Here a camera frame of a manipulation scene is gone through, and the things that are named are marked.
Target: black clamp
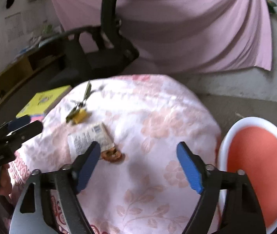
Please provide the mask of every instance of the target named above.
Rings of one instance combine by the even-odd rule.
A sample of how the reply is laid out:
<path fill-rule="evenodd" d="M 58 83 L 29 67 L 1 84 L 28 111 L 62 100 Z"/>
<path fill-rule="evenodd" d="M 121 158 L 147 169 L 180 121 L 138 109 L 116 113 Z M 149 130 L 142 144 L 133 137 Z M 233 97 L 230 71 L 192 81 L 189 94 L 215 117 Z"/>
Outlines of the black clamp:
<path fill-rule="evenodd" d="M 200 195 L 196 209 L 182 234 L 206 234 L 211 225 L 221 189 L 227 189 L 222 222 L 217 234 L 265 234 L 261 208 L 244 171 L 229 173 L 206 165 L 184 142 L 178 144 L 177 157 L 192 187 Z M 34 170 L 16 205 L 10 234 L 59 233 L 53 216 L 50 189 L 56 189 L 63 216 L 71 234 L 94 234 L 76 198 L 83 190 L 100 157 L 100 146 L 93 142 L 72 165 L 59 171 Z"/>
<path fill-rule="evenodd" d="M 23 116 L 0 126 L 0 173 L 2 165 L 15 160 L 14 153 L 22 143 L 42 132 L 42 123 L 34 121 L 28 124 L 30 120 L 29 116 Z M 5 196 L 0 195 L 0 204 L 8 216 L 13 213 L 13 206 Z"/>

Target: wooden desk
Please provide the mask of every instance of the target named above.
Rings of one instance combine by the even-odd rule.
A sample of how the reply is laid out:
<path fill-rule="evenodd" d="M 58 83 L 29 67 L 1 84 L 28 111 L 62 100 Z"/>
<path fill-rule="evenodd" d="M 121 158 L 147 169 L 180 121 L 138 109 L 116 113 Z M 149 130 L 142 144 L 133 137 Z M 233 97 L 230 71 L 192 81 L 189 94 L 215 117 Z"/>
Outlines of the wooden desk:
<path fill-rule="evenodd" d="M 29 82 L 31 79 L 33 79 L 35 76 L 37 76 L 39 73 L 41 73 L 42 71 L 44 71 L 48 66 L 50 66 L 51 64 L 53 64 L 53 62 L 55 62 L 56 60 L 60 59 L 61 57 L 63 57 L 64 54 L 60 54 L 58 56 L 54 56 L 51 59 L 48 59 L 45 64 L 42 64 L 39 68 L 37 68 L 36 70 L 30 72 L 30 70 L 22 70 L 25 71 L 24 75 L 27 75 L 26 77 L 22 78 L 19 82 L 17 82 L 13 87 L 11 87 L 11 89 L 5 94 L 5 96 L 3 96 L 0 99 L 0 107 L 2 107 L 21 87 L 23 87 L 27 82 Z M 17 70 L 17 68 L 19 68 L 20 65 L 15 65 L 15 67 L 12 67 L 11 71 L 15 71 Z M 7 75 L 10 74 L 11 71 L 8 70 L 8 72 L 1 74 L 0 77 L 0 81 L 2 80 L 2 77 L 4 77 L 3 75 Z"/>
<path fill-rule="evenodd" d="M 59 54 L 63 54 L 60 41 L 29 50 L 0 72 L 0 92 L 3 90 L 7 93 L 21 80 L 29 77 L 37 68 L 45 65 L 49 59 L 58 57 Z"/>

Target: pink fabric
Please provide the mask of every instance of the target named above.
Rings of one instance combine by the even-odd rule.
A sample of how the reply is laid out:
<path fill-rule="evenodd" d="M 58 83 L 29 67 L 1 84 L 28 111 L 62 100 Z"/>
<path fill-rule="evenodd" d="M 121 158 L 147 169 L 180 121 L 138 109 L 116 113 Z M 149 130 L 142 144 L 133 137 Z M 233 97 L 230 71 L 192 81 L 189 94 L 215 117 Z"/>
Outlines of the pink fabric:
<path fill-rule="evenodd" d="M 86 108 L 91 116 L 78 125 L 65 119 L 80 101 L 86 83 L 72 89 L 45 119 L 43 132 L 25 142 L 10 163 L 12 200 L 34 169 L 58 170 L 71 163 L 68 134 L 103 122 L 124 161 L 99 160 L 78 196 L 95 234 L 180 234 L 199 195 L 190 188 L 176 157 L 185 141 L 193 153 L 215 165 L 220 128 L 199 99 L 168 76 L 119 76 L 91 82 Z M 58 228 L 68 227 L 52 192 Z M 217 230 L 216 212 L 210 233 Z"/>
<path fill-rule="evenodd" d="M 65 30 L 100 23 L 101 0 L 52 0 Z M 122 34 L 140 51 L 125 73 L 271 70 L 266 0 L 118 0 Z M 96 48 L 81 36 L 85 51 Z"/>

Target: human hand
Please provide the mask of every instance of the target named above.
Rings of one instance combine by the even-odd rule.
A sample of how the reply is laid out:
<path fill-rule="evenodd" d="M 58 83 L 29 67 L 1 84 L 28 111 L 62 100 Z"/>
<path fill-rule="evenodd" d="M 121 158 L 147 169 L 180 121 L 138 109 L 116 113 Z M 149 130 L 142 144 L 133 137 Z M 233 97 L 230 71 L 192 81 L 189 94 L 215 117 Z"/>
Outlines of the human hand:
<path fill-rule="evenodd" d="M 12 184 L 10 182 L 10 176 L 8 174 L 9 164 L 2 166 L 1 178 L 0 178 L 0 195 L 7 196 L 12 192 Z"/>

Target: concrete floor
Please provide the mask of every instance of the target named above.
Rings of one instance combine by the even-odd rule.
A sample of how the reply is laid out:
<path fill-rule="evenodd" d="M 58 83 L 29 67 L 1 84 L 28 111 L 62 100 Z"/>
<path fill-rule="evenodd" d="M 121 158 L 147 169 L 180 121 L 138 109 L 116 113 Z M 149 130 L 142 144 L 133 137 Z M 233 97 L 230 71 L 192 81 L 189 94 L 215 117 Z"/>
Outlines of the concrete floor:
<path fill-rule="evenodd" d="M 173 77 L 197 94 L 255 98 L 277 102 L 277 7 L 271 16 L 273 38 L 272 71 L 250 68 L 213 74 L 179 74 Z"/>
<path fill-rule="evenodd" d="M 198 97 L 219 124 L 222 138 L 234 123 L 244 117 L 260 117 L 277 126 L 277 102 L 215 95 Z"/>

